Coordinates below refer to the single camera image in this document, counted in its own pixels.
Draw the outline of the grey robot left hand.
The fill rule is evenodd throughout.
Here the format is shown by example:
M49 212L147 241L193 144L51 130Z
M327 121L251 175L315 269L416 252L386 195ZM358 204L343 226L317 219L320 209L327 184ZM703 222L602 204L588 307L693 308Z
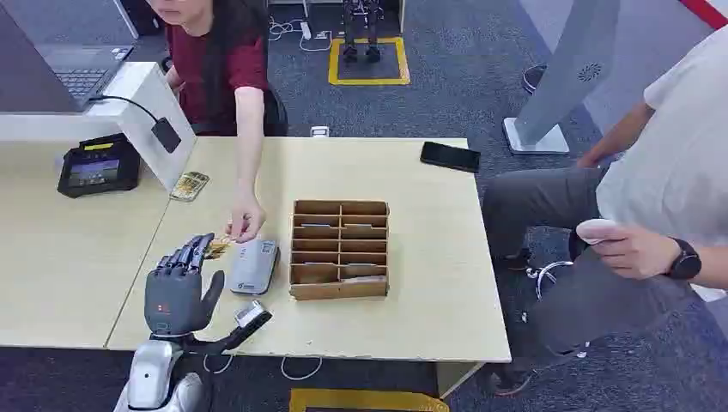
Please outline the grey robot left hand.
M216 271L206 293L203 261L213 233L197 235L172 254L165 255L146 277L144 317L155 336L185 336L206 328L225 286L225 274Z

